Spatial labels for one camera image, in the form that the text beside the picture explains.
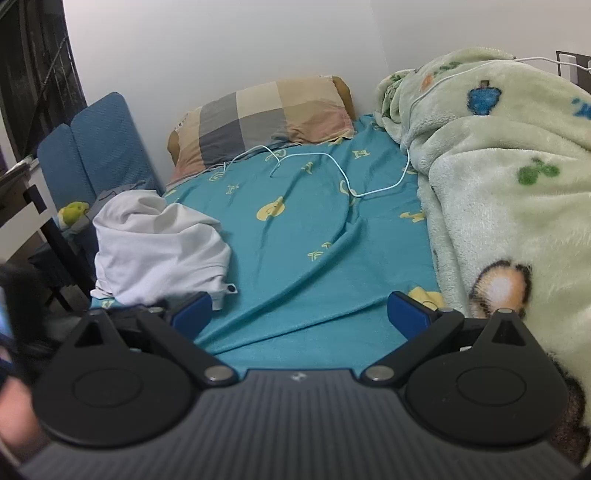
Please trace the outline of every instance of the brown pillow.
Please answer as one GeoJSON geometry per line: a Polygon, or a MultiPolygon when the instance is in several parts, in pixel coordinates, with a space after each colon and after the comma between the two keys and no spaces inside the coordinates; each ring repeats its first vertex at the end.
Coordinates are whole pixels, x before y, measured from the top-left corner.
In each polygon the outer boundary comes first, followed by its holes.
{"type": "MultiPolygon", "coordinates": [[[[351,98],[351,90],[340,77],[333,76],[332,80],[339,96],[341,97],[341,100],[343,101],[347,114],[351,120],[355,120],[355,107],[353,106],[353,99],[351,98]]],[[[170,153],[170,156],[173,158],[173,163],[176,165],[181,151],[181,148],[178,144],[178,132],[176,130],[173,130],[168,137],[167,150],[170,153]]]]}

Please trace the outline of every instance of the fleece blanket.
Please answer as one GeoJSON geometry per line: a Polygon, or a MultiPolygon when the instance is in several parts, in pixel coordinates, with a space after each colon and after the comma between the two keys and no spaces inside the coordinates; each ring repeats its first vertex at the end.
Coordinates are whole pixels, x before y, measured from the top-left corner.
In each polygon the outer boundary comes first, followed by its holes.
{"type": "Polygon", "coordinates": [[[393,74],[375,119],[419,172],[445,301],[519,312],[569,386],[554,442],[588,463],[591,95],[511,59],[471,48],[393,74]]]}

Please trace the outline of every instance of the checkered pillowcase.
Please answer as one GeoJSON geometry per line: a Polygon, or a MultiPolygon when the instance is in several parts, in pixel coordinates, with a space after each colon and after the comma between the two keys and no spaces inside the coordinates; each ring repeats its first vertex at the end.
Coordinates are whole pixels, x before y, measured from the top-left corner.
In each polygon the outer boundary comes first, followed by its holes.
{"type": "Polygon", "coordinates": [[[185,115],[170,184],[231,161],[256,145],[352,138],[353,123],[332,77],[278,80],[240,90],[185,115]]]}

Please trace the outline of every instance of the hand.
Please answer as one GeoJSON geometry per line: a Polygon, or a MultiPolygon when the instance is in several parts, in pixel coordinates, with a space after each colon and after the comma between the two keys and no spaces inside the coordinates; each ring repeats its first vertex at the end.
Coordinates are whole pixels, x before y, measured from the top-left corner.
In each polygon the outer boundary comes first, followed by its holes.
{"type": "Polygon", "coordinates": [[[7,378],[0,390],[0,439],[20,460],[30,458],[48,442],[33,412],[31,391],[14,377],[7,378]]]}

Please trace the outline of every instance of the chair backrest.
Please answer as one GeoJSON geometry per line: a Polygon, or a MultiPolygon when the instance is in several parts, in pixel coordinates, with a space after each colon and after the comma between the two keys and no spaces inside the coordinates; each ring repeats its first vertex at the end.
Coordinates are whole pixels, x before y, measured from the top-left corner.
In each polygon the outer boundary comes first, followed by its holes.
{"type": "Polygon", "coordinates": [[[71,202],[88,202],[96,199],[72,130],[61,124],[51,132],[37,148],[37,158],[56,208],[71,202]]]}
{"type": "Polygon", "coordinates": [[[125,99],[113,92],[71,122],[82,164],[97,193],[148,180],[161,192],[125,99]]]}

